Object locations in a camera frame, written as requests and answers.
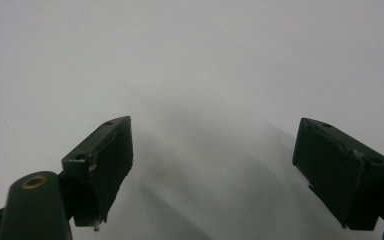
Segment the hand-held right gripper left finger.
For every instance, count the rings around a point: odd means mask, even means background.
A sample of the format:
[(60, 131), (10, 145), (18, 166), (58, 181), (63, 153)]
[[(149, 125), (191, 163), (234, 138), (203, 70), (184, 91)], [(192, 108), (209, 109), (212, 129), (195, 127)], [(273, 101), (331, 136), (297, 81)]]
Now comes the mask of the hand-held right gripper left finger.
[(77, 227), (107, 221), (133, 156), (131, 117), (124, 116), (101, 124), (61, 160), (65, 209)]

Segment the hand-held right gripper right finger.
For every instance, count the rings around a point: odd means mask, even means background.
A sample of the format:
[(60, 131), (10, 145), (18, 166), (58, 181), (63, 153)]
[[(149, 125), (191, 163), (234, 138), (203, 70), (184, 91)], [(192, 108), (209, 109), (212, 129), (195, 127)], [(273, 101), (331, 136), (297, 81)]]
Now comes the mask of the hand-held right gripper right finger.
[(384, 188), (382, 154), (330, 124), (303, 118), (292, 163), (342, 226), (375, 228)]

